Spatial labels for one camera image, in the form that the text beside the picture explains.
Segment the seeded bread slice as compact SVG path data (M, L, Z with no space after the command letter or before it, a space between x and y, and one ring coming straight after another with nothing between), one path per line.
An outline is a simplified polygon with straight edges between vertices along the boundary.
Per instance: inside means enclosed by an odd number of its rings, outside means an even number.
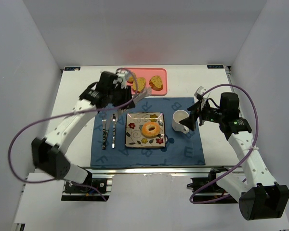
M155 91L163 90L163 82L160 76L153 76L149 81L149 85Z
M140 93L146 87L146 79L144 77L138 77L136 81L133 82L132 90L134 92Z

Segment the orange sugared bagel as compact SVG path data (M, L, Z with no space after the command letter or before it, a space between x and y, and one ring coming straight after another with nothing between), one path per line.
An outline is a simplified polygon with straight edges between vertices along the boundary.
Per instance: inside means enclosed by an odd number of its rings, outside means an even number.
M142 134L148 138L154 138L160 133L160 126L156 122L148 122L142 126Z

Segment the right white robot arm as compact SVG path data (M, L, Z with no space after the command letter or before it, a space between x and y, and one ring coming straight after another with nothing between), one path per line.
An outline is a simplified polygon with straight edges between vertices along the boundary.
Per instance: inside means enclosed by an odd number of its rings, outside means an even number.
M255 147L255 138L248 121L240 117L239 97L235 93L221 94L220 105L213 108L207 98L195 94L197 102L188 108L190 115L180 124L191 130L196 122L205 121L219 124L221 132L234 149L245 174L241 181L231 169L213 168L208 175L208 183L195 190L198 193L207 187L224 189L239 205L245 220L280 218L289 200L289 189L280 185L269 172Z

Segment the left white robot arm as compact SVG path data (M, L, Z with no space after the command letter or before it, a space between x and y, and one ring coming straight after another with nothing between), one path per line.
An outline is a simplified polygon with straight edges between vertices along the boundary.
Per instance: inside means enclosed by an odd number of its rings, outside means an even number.
M99 81L90 84L70 113L61 123L42 139L31 143L33 164L56 180L67 180L76 185L91 186L92 173L70 163L65 154L83 127L101 111L112 105L118 113L132 109L151 94L151 89L132 92L127 80L131 71L119 68L115 73L103 71Z

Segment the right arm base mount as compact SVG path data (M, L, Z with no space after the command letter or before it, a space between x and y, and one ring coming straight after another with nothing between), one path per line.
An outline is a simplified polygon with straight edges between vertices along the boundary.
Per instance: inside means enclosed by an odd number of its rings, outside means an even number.
M198 190L202 186L206 185L207 183L217 178L218 173L224 173L228 170L229 168L227 167L211 168L206 177L191 178L191 183L187 184L186 187L188 189L191 189L192 192L194 193L196 190ZM203 202L207 200L214 200L214 199L218 199L224 196L226 196L226 198L216 201L216 202L211 202L211 204L237 204L237 201L233 197L231 197L226 190L219 187L217 183L210 185L209 187L203 189L200 193L196 194L193 197L193 202Z

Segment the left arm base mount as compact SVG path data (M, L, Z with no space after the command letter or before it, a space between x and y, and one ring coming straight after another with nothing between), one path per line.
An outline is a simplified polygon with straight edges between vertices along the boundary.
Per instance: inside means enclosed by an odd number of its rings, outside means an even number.
M112 177L94 175L89 187L78 186L73 182L64 183L61 200L74 202L106 202L112 189Z

